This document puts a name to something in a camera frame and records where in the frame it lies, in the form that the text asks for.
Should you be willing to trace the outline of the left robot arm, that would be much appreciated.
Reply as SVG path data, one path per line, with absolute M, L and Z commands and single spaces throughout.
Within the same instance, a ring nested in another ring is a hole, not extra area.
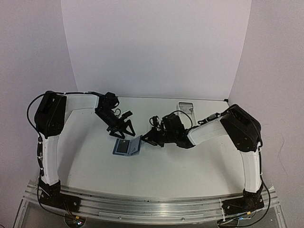
M 46 186 L 59 185 L 57 145 L 70 114 L 76 110 L 92 109 L 108 126 L 110 136 L 124 139 L 135 136 L 129 117 L 131 111 L 116 115 L 118 97 L 111 92 L 54 92 L 46 91 L 38 96 L 41 100 L 30 125 L 38 134 L 38 165 L 40 179 Z

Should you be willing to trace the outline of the blue card holder wallet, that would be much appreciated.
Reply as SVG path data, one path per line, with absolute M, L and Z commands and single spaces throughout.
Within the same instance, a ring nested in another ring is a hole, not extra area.
M 131 140 L 117 139 L 113 149 L 113 155 L 134 156 L 140 153 L 142 136 L 138 136 Z

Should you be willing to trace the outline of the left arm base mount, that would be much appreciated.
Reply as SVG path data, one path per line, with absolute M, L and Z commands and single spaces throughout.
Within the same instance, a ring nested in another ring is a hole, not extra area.
M 69 212 L 78 212 L 81 199 L 77 196 L 61 193 L 60 181 L 49 185 L 40 178 L 38 186 L 41 189 L 38 198 L 41 204 Z

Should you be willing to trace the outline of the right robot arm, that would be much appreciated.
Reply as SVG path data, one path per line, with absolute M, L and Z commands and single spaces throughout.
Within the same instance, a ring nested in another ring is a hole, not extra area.
M 150 118 L 151 130 L 142 136 L 142 141 L 164 147 L 174 143 L 183 149 L 190 149 L 208 140 L 227 135 L 240 152 L 245 177 L 245 192 L 256 193 L 262 186 L 260 149 L 263 146 L 261 125 L 237 104 L 221 113 L 209 117 L 186 129 L 178 111 L 158 120 Z

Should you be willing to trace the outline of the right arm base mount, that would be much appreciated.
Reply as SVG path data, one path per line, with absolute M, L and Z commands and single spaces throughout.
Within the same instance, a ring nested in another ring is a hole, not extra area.
M 253 212 L 264 207 L 264 201 L 261 196 L 263 185 L 255 193 L 243 190 L 241 198 L 227 199 L 223 201 L 222 208 L 226 215 L 235 215 L 247 212 Z

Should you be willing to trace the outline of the black VIP card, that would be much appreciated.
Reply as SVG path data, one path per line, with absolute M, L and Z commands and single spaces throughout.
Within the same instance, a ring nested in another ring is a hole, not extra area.
M 129 141 L 128 140 L 118 140 L 116 152 L 127 153 L 128 152 Z

